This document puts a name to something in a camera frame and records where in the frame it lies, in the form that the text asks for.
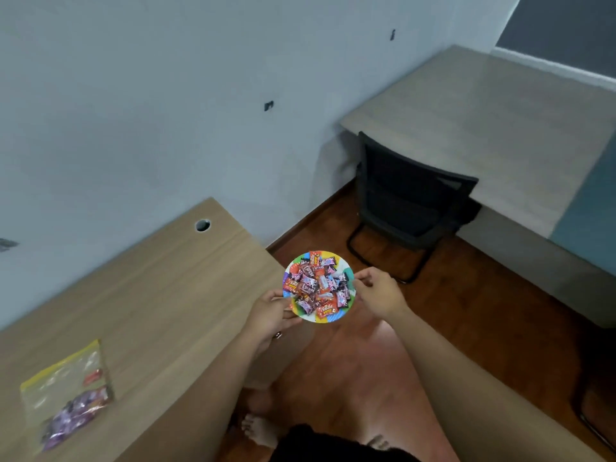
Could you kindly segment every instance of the person's right hand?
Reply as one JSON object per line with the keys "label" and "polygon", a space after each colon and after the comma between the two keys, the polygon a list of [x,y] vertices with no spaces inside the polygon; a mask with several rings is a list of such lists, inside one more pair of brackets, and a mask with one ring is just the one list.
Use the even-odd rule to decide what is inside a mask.
{"label": "person's right hand", "polygon": [[366,306],[379,318],[389,322],[397,312],[408,311],[404,295],[395,279],[376,267],[355,273],[353,287]]}

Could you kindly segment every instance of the wall outlet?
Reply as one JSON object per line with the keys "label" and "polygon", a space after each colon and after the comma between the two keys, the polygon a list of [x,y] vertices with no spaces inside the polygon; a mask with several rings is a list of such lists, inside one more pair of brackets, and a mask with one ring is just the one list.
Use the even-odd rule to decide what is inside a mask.
{"label": "wall outlet", "polygon": [[19,243],[17,241],[0,238],[0,252],[8,251],[11,248],[15,248],[18,244]]}

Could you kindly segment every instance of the transparent plastic bag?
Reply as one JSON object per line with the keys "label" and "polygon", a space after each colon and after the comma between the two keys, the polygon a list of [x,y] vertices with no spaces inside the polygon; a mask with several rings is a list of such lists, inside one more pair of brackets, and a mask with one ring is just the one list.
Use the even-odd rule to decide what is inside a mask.
{"label": "transparent plastic bag", "polygon": [[37,373],[20,390],[33,450],[57,446],[112,400],[99,341]]}

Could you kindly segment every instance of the person's left arm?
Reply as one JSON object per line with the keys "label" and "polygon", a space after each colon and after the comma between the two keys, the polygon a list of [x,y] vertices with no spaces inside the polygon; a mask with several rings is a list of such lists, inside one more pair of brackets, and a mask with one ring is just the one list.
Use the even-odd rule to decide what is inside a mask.
{"label": "person's left arm", "polygon": [[270,290],[258,298],[242,330],[165,413],[166,421],[181,421],[180,428],[155,424],[150,430],[159,434],[148,438],[148,447],[134,448],[139,459],[158,459],[171,443],[174,460],[214,460],[252,361],[276,332],[302,321],[288,309],[289,299],[281,297],[282,290]]}

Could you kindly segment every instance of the black shorts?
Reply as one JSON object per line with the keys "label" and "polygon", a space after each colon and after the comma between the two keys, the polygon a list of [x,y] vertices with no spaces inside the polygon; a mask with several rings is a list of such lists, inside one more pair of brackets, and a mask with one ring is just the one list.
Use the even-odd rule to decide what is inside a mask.
{"label": "black shorts", "polygon": [[274,450],[270,462],[342,462],[345,460],[420,462],[402,449],[380,451],[338,436],[319,434],[306,424],[292,427]]}

